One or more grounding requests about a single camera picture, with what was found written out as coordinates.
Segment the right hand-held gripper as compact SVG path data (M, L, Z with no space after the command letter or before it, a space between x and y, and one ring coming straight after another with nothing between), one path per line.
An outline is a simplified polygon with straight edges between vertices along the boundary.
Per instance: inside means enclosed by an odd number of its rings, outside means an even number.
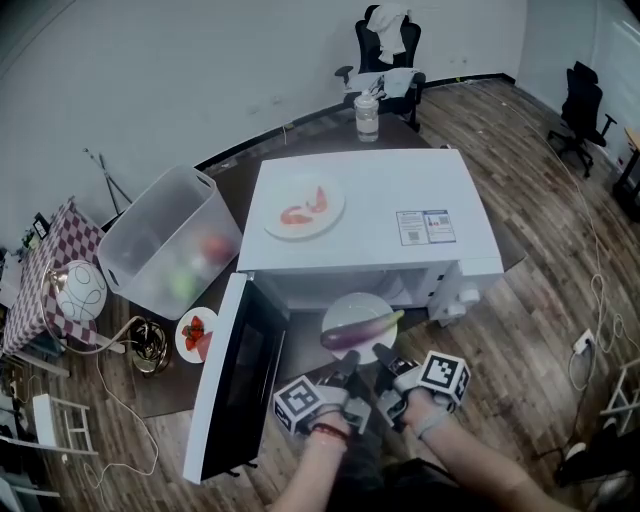
M415 388L428 390L447 413L461 404L471 378L464 359L429 351L424 362L418 364L381 343L373 346L373 352L381 364L375 384L376 408L394 430L401 430L401 417Z

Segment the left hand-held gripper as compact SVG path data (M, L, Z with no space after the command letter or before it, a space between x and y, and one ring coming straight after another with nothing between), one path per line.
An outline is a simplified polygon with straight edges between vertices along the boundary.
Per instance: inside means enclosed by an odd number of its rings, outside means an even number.
M273 395L276 418L290 434L308 434L320 409L329 406L343 414L346 422L363 434L371 416L371 406L360 397L352 397L348 387L360 363L360 353L349 350L339 363L341 387L313 384L300 376Z

